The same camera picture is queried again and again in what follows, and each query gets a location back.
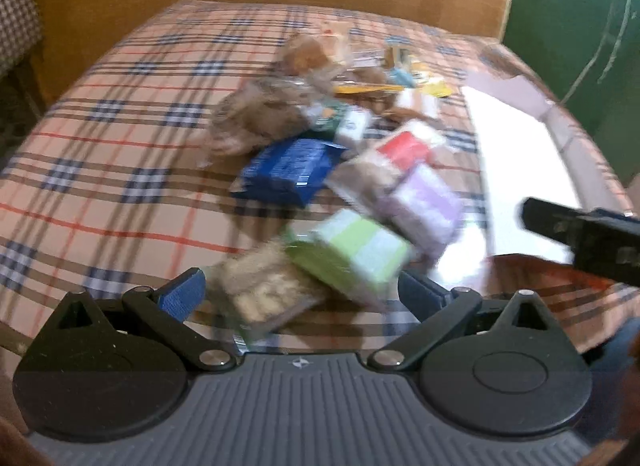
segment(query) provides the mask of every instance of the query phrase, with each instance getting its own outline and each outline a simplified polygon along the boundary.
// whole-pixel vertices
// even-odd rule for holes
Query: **purple box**
[[[463,204],[426,164],[418,164],[383,200],[386,216],[425,255],[437,259],[462,221]]]

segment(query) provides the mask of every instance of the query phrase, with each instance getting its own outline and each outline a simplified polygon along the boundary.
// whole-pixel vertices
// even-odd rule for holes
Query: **green wall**
[[[504,43],[559,98],[595,53],[610,0],[513,0]],[[616,61],[602,83],[626,0],[615,0],[607,42],[568,102],[623,183],[640,171],[640,0],[631,12]]]

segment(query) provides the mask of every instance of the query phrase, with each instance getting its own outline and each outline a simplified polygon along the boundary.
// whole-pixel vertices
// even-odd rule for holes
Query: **plaid bedsheet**
[[[344,206],[327,189],[306,210],[241,203],[228,195],[228,186],[247,158],[221,159],[206,171],[197,166],[207,107],[243,78],[264,74],[291,33],[321,19],[351,20],[351,33],[367,42],[391,38],[410,44],[456,88],[443,100],[440,116],[458,153],[438,160],[436,168],[465,200],[467,225],[486,232],[475,135],[457,89],[468,70],[499,72],[482,55],[494,40],[361,12],[180,1],[92,67],[5,168],[0,188],[3,345],[24,350],[69,290],[84,287],[105,298],[136,285],[159,287],[189,267],[216,264],[271,238],[287,222],[310,226]],[[618,191],[615,177],[606,178]],[[635,290],[593,294],[558,280],[540,281],[532,272],[518,281],[514,269],[508,269],[508,281],[492,279],[490,284],[498,285],[487,293],[526,287],[535,278],[581,350],[609,337],[638,307]],[[397,299],[389,305],[382,315],[333,299],[262,347],[372,350],[416,323]],[[205,304],[188,324],[211,337],[231,337],[215,306]]]

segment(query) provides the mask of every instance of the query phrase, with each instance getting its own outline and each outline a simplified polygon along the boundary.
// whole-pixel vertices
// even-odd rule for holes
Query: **houndstooth fabric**
[[[0,78],[42,38],[33,0],[0,0]]]

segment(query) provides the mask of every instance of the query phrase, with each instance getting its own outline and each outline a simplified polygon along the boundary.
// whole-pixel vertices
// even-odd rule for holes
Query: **food package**
[[[420,88],[406,88],[396,94],[393,106],[386,110],[385,116],[402,123],[407,119],[425,119],[438,121],[438,98],[423,92]]]
[[[390,68],[388,71],[388,79],[395,84],[401,84],[407,88],[415,88],[416,83],[414,77],[410,72],[404,70],[404,68]]]
[[[255,341],[321,303],[331,290],[291,263],[276,238],[203,269],[207,297],[245,341]]]
[[[387,84],[386,72],[380,67],[360,67],[351,71],[353,80],[360,83]]]
[[[326,67],[331,60],[314,36],[297,33],[280,48],[280,68],[287,76],[303,76]]]
[[[230,188],[238,199],[306,207],[344,151],[317,139],[286,139],[268,146],[242,170]]]
[[[385,217],[432,261],[453,239],[463,213],[460,197],[423,163],[382,199],[380,207]]]
[[[343,158],[357,155],[364,144],[364,134],[371,123],[369,110],[350,106],[337,99],[324,103],[324,113],[301,137],[321,139],[344,146]]]
[[[385,50],[384,67],[386,69],[402,68],[411,72],[412,54],[406,45],[389,43]]]
[[[290,237],[287,254],[351,300],[384,311],[390,286],[413,248],[386,227],[343,209],[308,233]]]
[[[329,65],[340,65],[343,69],[351,66],[351,23],[323,21],[319,28],[319,34],[295,33],[280,48],[279,66],[283,74],[304,76],[311,70]]]
[[[249,153],[308,129],[322,113],[318,100],[323,78],[315,72],[307,80],[258,78],[226,96],[209,115],[201,165],[212,157]]]
[[[379,201],[414,165],[431,162],[446,139],[422,121],[411,119],[393,134],[350,161],[340,164],[326,184],[358,211],[381,218]]]
[[[350,47],[352,23],[341,20],[326,20],[320,23],[318,41],[327,57],[335,64],[351,67],[353,55]]]
[[[351,43],[351,53],[353,55],[354,69],[358,68],[378,68],[382,72],[385,51],[373,45],[365,43]]]

